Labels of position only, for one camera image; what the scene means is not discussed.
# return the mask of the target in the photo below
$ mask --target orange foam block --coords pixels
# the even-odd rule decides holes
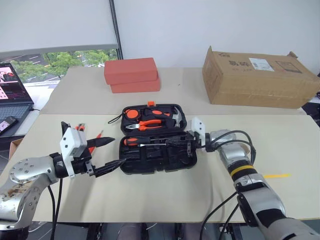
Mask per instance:
[[[152,57],[106,61],[104,78],[113,93],[155,92],[161,88]]]

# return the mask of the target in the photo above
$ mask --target phone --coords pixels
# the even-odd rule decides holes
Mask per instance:
[[[17,123],[17,119],[13,116],[8,116],[5,120],[0,122],[0,135],[7,129],[9,129],[11,126],[13,126],[15,123]]]

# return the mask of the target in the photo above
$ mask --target tool handle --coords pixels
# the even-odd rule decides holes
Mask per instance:
[[[170,117],[170,113],[169,112],[162,112],[159,110],[152,110],[152,114],[158,118],[169,118]]]
[[[149,144],[150,137],[130,137],[123,140],[123,144],[126,146],[137,146],[139,144]]]
[[[162,120],[161,119],[152,119],[152,120],[148,120],[148,121],[140,121],[139,125],[140,126],[146,126],[149,124],[161,124]]]
[[[145,131],[147,129],[158,129],[162,128],[162,126],[140,126],[139,131]]]

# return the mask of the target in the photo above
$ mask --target tool case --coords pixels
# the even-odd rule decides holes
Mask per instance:
[[[197,163],[196,143],[184,131],[187,121],[179,105],[149,102],[127,106],[120,117],[125,137],[120,141],[119,159],[126,159],[120,167],[124,173],[170,172]]]

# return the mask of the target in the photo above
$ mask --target pliers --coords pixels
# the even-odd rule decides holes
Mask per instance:
[[[147,126],[150,124],[161,124],[162,120],[161,119],[152,119],[148,121],[140,121],[138,124],[131,124],[128,126],[125,126],[127,129],[138,129],[139,131],[145,131],[147,129],[157,129],[161,128],[162,125],[160,126]]]

